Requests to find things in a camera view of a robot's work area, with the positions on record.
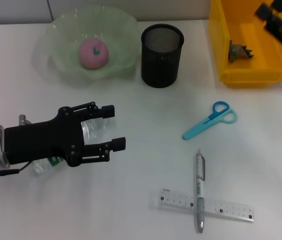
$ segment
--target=cable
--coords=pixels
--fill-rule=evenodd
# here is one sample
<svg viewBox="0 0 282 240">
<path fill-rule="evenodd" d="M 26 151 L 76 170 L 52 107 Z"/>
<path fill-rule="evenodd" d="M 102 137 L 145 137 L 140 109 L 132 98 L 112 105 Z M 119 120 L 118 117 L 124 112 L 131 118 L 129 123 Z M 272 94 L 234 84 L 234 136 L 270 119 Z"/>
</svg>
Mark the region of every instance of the cable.
<svg viewBox="0 0 282 240">
<path fill-rule="evenodd" d="M 22 170 L 25 169 L 27 166 L 29 166 L 31 162 L 33 162 L 33 161 L 29 161 L 26 165 L 24 165 L 24 166 L 21 167 L 20 169 L 1 170 L 1 171 L 0 171 L 0 176 L 18 174 L 20 171 L 22 171 Z"/>
</svg>

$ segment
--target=scissor blade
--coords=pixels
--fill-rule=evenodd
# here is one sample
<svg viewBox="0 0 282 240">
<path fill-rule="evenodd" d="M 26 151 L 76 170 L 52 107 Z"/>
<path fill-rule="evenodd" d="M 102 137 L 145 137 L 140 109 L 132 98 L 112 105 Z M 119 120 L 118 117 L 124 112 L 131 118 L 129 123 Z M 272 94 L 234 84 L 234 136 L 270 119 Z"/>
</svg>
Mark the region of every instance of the scissor blade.
<svg viewBox="0 0 282 240">
<path fill-rule="evenodd" d="M 188 131 L 186 131 L 183 134 L 183 139 L 189 140 L 189 139 L 195 137 L 197 134 L 200 134 L 201 132 L 203 132 L 205 129 L 209 128 L 210 126 L 207 126 L 208 122 L 210 122 L 210 119 L 206 118 L 203 121 L 201 121 L 200 123 L 193 126 L 191 129 L 189 129 Z"/>
</svg>

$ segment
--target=pen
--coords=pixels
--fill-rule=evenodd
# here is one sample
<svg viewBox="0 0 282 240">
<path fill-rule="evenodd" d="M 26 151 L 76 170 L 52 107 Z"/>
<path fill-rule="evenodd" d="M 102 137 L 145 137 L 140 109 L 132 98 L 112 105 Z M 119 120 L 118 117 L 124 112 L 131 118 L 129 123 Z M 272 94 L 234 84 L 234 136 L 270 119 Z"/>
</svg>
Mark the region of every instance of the pen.
<svg viewBox="0 0 282 240">
<path fill-rule="evenodd" d="M 205 159 L 198 149 L 196 154 L 196 197 L 197 197 L 197 227 L 200 233 L 204 228 L 204 181 Z"/>
</svg>

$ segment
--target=scissors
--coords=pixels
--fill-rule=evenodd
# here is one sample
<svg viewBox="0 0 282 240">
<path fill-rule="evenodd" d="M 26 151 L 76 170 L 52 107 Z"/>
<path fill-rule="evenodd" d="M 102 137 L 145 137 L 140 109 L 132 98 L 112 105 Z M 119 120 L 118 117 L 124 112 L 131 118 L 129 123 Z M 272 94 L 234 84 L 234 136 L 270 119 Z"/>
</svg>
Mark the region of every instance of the scissors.
<svg viewBox="0 0 282 240">
<path fill-rule="evenodd" d="M 225 105 L 225 109 L 222 111 L 216 111 L 216 106 L 217 105 Z M 225 120 L 224 117 L 227 114 L 232 113 L 234 115 L 233 120 Z M 209 115 L 206 119 L 201 121 L 200 123 L 196 124 L 194 127 L 189 129 L 186 133 L 183 134 L 183 139 L 184 140 L 189 140 L 196 135 L 200 134 L 204 130 L 210 128 L 211 126 L 218 124 L 220 122 L 226 123 L 226 124 L 233 124 L 237 120 L 237 114 L 234 111 L 234 109 L 230 108 L 230 105 L 228 105 L 227 102 L 224 101 L 217 101 L 216 103 L 213 104 L 213 113 Z"/>
</svg>

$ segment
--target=pen clip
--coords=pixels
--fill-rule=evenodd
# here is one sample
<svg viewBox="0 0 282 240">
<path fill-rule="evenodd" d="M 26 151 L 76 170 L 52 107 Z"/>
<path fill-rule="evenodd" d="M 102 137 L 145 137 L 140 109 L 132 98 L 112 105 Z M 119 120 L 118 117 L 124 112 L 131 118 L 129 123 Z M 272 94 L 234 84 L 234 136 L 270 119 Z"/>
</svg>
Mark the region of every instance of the pen clip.
<svg viewBox="0 0 282 240">
<path fill-rule="evenodd" d="M 203 181 L 205 181 L 205 158 L 203 157 L 203 155 L 201 155 L 202 160 L 203 160 Z"/>
</svg>

